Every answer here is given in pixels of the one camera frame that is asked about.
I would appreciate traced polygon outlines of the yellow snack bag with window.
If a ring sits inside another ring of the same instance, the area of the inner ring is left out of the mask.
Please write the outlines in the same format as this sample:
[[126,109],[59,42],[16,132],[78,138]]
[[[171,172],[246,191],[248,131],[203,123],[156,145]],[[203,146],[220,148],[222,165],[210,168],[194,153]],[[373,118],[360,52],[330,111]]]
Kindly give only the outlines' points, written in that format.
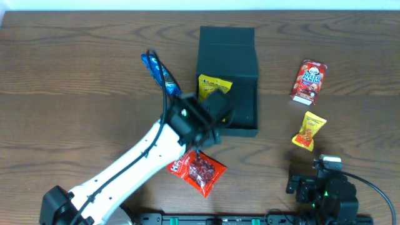
[[209,115],[227,126],[233,116],[233,102],[229,96],[232,81],[201,74],[198,77],[198,98]]

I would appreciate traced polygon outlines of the red Hacks candy bag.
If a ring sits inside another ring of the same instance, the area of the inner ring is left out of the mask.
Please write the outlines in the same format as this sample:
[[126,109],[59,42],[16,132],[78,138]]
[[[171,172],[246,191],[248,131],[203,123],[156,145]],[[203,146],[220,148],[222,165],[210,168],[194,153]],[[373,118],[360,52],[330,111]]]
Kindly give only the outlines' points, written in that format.
[[225,165],[201,151],[188,151],[166,168],[198,190],[204,198],[209,196],[215,183],[227,169]]

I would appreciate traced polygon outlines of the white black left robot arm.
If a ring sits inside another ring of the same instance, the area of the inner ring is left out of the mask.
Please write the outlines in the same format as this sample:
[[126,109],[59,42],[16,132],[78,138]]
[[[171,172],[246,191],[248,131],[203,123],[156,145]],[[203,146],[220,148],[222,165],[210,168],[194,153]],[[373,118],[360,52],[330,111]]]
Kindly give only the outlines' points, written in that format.
[[151,176],[215,135],[232,110],[230,97],[220,90],[203,101],[192,94],[165,97],[160,119],[134,147],[70,191],[61,186],[50,189],[42,199],[39,223],[106,224]]

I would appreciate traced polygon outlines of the red Hello Panda box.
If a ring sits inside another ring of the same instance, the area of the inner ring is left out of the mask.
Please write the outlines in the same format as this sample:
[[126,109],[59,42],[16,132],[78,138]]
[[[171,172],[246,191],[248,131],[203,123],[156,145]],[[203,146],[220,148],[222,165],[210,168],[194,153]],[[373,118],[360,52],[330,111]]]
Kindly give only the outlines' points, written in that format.
[[328,67],[318,61],[306,59],[302,62],[290,97],[305,105],[315,105]]

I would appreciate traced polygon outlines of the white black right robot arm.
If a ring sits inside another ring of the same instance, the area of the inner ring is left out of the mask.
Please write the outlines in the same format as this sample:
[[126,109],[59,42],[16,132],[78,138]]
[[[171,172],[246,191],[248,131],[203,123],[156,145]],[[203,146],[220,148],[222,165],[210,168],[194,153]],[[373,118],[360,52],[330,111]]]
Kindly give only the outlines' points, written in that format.
[[340,171],[319,167],[315,176],[289,169],[286,186],[296,201],[312,209],[293,219],[293,224],[356,224],[358,199],[356,187]]

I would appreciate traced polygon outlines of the dark green box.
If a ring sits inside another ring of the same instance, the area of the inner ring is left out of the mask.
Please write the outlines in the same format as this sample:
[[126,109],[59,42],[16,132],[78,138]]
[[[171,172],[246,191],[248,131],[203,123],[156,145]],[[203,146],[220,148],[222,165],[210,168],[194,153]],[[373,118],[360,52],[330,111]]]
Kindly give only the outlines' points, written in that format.
[[255,137],[259,132],[259,66],[253,27],[201,26],[196,76],[232,82],[227,95],[234,104],[225,136]]

